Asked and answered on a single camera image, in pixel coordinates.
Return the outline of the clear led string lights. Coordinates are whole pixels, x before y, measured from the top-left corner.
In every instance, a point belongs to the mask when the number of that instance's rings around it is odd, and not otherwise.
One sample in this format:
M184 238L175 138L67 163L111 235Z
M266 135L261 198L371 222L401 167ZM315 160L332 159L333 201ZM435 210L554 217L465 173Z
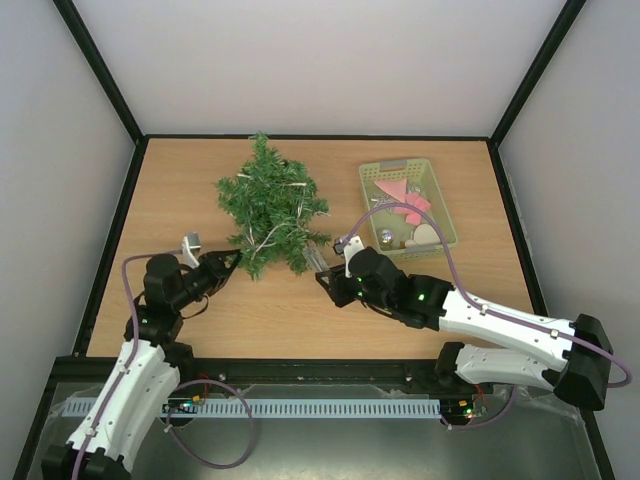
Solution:
M301 275L309 270L305 249L329 241L328 234L311 226L314 218L327 216L329 208L327 200L316 196L309 179L278 184L239 174L232 200L238 228L233 243L242 251L242 266L254 280L262 279L278 262Z

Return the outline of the small green christmas tree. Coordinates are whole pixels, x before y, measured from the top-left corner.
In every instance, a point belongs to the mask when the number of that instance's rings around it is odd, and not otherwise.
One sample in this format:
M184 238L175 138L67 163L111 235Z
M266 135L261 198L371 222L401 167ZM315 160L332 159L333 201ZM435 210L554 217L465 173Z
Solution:
M216 182L218 206L237 229L228 241L241 252L239 267L252 280L277 262L301 275L309 269L305 249L331 239L312 227L315 218L329 215L329 202L318 196L304 163L283 156L263 132L251 140L251 158Z

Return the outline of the light green plastic basket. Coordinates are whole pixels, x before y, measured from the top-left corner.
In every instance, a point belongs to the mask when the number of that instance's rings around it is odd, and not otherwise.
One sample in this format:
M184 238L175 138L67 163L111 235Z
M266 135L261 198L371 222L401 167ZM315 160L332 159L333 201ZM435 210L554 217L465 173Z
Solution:
M416 258L457 245L457 232L427 159L365 163L358 172L378 251L397 259Z

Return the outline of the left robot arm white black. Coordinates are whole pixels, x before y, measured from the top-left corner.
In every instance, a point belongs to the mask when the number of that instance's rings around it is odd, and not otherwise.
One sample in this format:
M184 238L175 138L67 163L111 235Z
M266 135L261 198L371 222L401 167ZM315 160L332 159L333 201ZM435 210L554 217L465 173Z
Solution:
M170 394L193 374L193 349L177 342L182 311L206 304L241 259L239 250L145 256L146 271L124 342L91 410L41 460L45 479L129 479L136 456Z

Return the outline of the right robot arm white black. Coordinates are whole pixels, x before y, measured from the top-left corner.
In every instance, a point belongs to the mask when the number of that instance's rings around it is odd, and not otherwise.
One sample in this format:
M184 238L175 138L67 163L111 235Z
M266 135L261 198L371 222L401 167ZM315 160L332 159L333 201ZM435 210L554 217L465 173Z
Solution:
M522 385L550 391L580 409L604 408L613 349L597 318L550 318L495 304L446 280L406 274L371 247L349 248L345 259L315 275L337 307L358 301L410 328L490 342L488 348L445 344L436 367L443 389Z

